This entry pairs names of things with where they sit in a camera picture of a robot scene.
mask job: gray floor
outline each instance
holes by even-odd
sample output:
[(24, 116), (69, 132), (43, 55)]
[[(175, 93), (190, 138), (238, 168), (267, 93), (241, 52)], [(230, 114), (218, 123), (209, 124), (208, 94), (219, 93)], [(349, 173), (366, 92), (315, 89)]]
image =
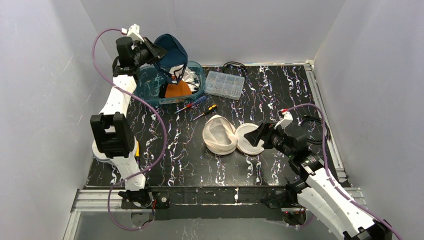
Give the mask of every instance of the gray floor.
[[(114, 213), (119, 223), (132, 226), (129, 213)], [(141, 216), (143, 222), (148, 216)], [(337, 240), (319, 220), (296, 230), (282, 221), (265, 219), (176, 219), (155, 221), (143, 231), (118, 228), (107, 213), (83, 212), (76, 240)]]

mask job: blue plastic bin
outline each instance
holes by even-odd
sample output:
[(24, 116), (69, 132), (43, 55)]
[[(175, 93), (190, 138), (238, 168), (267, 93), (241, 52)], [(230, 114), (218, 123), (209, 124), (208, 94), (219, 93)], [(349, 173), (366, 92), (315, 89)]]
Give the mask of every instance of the blue plastic bin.
[(138, 79), (134, 95), (140, 97), (152, 106), (181, 103), (186, 100), (195, 101), (205, 91), (205, 72), (202, 66), (195, 61), (188, 61), (187, 67), (195, 72), (197, 79), (200, 81), (198, 92), (187, 96), (159, 98), (159, 87), (163, 85), (167, 79), (163, 74), (160, 74), (154, 66), (147, 65), (140, 68), (140, 78)]

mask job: table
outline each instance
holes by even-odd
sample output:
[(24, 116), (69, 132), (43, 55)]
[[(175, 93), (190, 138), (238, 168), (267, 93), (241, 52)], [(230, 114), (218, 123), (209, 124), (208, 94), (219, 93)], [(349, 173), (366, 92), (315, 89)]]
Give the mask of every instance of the table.
[[(209, 71), (220, 72), (221, 67), (204, 67), (205, 76)], [(230, 74), (241, 75), (237, 68)], [(275, 149), (265, 150), (258, 156), (247, 156), (235, 152), (219, 156), (210, 152), (202, 138), (206, 121), (213, 115), (190, 122), (205, 106), (218, 104), (219, 114), (227, 118), (236, 128), (243, 123), (275, 122), (280, 109), (302, 103), (314, 103), (310, 84), (303, 64), (258, 65), (247, 67), (240, 100), (212, 96), (200, 107), (174, 114), (184, 104), (171, 104), (156, 107), (168, 132), (167, 149), (163, 160), (147, 175), (153, 187), (277, 187), (297, 176), (288, 164), (288, 158)], [(304, 115), (318, 116), (312, 108), (292, 111), (292, 124), (298, 125)], [(156, 117), (141, 103), (131, 101), (127, 112), (135, 137), (140, 143), (139, 166), (150, 165), (163, 147), (162, 130)], [(310, 136), (319, 139), (322, 126), (308, 123), (304, 125)], [(311, 145), (310, 149), (322, 157), (321, 145)], [(327, 149), (329, 166), (336, 176), (335, 167)], [(109, 188), (121, 178), (114, 166), (93, 160), (85, 188)]]

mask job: orange cloth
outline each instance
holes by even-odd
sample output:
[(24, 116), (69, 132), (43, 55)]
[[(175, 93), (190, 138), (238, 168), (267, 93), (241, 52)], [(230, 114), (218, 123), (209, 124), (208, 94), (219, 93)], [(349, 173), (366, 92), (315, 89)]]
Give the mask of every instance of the orange cloth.
[(192, 91), (187, 83), (183, 80), (179, 81), (178, 84), (168, 84), (166, 88), (165, 98), (173, 98), (179, 96), (191, 95)]

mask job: transparent plastic container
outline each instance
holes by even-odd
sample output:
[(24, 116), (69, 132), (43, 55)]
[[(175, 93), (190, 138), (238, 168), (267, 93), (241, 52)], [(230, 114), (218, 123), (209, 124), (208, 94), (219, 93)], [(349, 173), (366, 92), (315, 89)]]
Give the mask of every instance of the transparent plastic container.
[(206, 78), (206, 94), (239, 100), (245, 78), (222, 72), (210, 71)]
[(187, 68), (195, 72), (197, 80), (200, 81), (199, 90), (196, 93), (186, 96), (160, 98), (159, 88), (167, 82), (167, 79), (164, 74), (159, 73), (154, 66), (147, 65), (141, 67), (139, 70), (140, 78), (138, 79), (134, 95), (140, 97), (152, 106), (181, 103), (186, 100), (194, 102), (205, 91), (205, 72), (203, 71), (202, 66), (195, 61), (188, 61)]

